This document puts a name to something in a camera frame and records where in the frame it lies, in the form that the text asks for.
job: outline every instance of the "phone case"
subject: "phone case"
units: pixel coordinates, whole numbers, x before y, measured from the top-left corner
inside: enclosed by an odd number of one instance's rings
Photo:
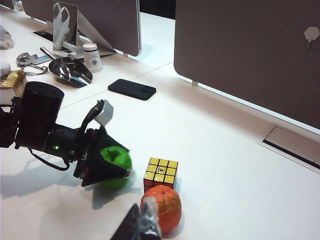
[[[124,79],[118,79],[111,83],[108,86],[108,90],[141,100],[148,100],[157,91],[153,86],[147,86]]]

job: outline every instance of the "white table surface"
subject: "white table surface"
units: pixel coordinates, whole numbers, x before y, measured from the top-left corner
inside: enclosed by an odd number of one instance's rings
[[[1,10],[5,28],[15,25],[7,16]],[[33,27],[27,21],[20,31]],[[18,38],[16,30],[11,32]],[[4,54],[15,59],[26,51],[40,54],[39,46],[49,46],[34,39],[38,43],[30,48],[25,43],[28,49],[16,45],[10,53],[1,51],[1,59]],[[320,238],[320,174],[258,144],[272,129],[272,122],[130,58],[115,55],[104,67],[114,72],[96,75],[99,87],[84,87],[81,94],[49,77],[45,81],[65,92],[58,124],[77,128],[97,100],[106,99],[113,105],[113,119],[106,129],[131,149],[135,177],[118,191],[98,185],[83,188],[81,180],[73,177],[75,163],[60,172],[33,158],[25,148],[2,148],[1,239],[110,239],[130,207],[143,196],[150,157],[179,162],[176,190],[183,214],[179,226],[164,239]],[[107,86],[123,75],[156,87],[156,94],[142,101],[103,89],[105,82]],[[105,80],[105,76],[114,79]],[[92,122],[89,127],[98,124]],[[62,164],[59,158],[40,156]]]

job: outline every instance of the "orange fruit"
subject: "orange fruit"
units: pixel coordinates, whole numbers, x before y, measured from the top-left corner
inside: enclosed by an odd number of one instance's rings
[[[178,193],[172,188],[158,185],[149,189],[142,197],[140,210],[142,211],[144,198],[154,196],[158,203],[159,227],[163,234],[175,228],[181,218],[181,201]]]

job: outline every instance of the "stainless steel scoop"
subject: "stainless steel scoop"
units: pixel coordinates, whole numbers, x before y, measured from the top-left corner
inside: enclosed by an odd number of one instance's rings
[[[57,77],[59,83],[82,88],[92,82],[92,73],[81,61],[71,57],[57,58],[43,46],[40,50],[52,58],[49,70]]]

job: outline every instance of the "gray panel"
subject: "gray panel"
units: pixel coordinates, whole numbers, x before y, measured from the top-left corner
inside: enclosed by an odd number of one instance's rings
[[[320,129],[320,38],[306,54],[309,26],[320,27],[319,0],[177,0],[174,68]]]
[[[10,9],[15,9],[13,0],[0,0],[0,5],[6,6]]]
[[[137,56],[140,44],[139,0],[62,0],[78,5],[79,11],[89,20],[111,46],[124,53]],[[53,21],[52,0],[22,0],[27,15]]]

